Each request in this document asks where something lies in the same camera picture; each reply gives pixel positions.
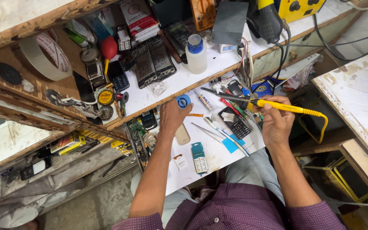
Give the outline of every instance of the black rubber disc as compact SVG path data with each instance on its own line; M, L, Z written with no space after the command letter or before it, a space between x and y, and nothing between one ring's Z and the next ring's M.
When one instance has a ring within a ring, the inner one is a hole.
M13 85L22 83L21 74L12 66L0 62L0 77Z

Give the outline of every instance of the concrete floor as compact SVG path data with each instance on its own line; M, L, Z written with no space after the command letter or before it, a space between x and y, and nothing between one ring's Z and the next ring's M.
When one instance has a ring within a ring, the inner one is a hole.
M138 167L38 217L45 230L110 230L128 217L131 201L130 183Z

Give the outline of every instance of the yellow soldering station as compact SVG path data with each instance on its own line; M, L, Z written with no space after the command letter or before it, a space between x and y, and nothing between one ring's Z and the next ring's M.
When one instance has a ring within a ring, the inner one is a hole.
M325 123L323 125L323 128L321 130L320 133L320 139L317 140L308 130L306 127L302 126L308 133L309 135L315 140L317 141L319 144L322 143L323 140L323 135L325 134L325 129L326 126L328 125L328 118L322 114L321 112L317 112L314 110L310 110L310 109L306 109L306 108L301 108L301 107L297 107L297 106L290 106L290 105L285 105L285 104L281 104L278 102L270 102L270 101L265 101L262 99L242 99L239 97L233 97L233 96L226 96L226 95L217 95L218 97L222 97L222 98L226 98L229 100L233 100L233 101L242 101L242 102L249 102L247 109L249 111L255 112L253 111L253 107L252 106L259 106L259 107L263 107L265 104L270 104L272 107L279 109L279 110L283 110L283 111L289 111L289 112L296 112L296 113L303 113L303 114L307 114L307 115L313 115L316 117L322 117L325 119Z

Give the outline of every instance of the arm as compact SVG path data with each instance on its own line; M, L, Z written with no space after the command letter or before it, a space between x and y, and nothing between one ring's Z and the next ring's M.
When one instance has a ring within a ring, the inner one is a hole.
M266 95L262 99L290 105L287 97ZM264 115L263 140L271 154L293 228L345 229L327 203L310 187L292 155L288 139L295 115L269 104L263 108L254 106L254 110Z
M290 105L287 97L266 95L262 99ZM319 203L319 196L307 183L289 148L288 139L295 115L277 110L269 104L263 108L254 106L254 109L264 116L262 136L278 174L286 206L303 207Z
M191 103L181 109L176 100L171 100L161 107L160 132L151 159L133 198L129 218L146 217L155 213L159 213L160 216L163 214L171 145L175 132L192 108Z

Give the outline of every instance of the person's left hand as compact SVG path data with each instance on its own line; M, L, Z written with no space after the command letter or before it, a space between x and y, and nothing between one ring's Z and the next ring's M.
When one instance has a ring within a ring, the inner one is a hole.
M194 104L191 103L185 108L180 108L176 99L164 103L160 111L160 133L174 137L178 127L191 112L193 106Z

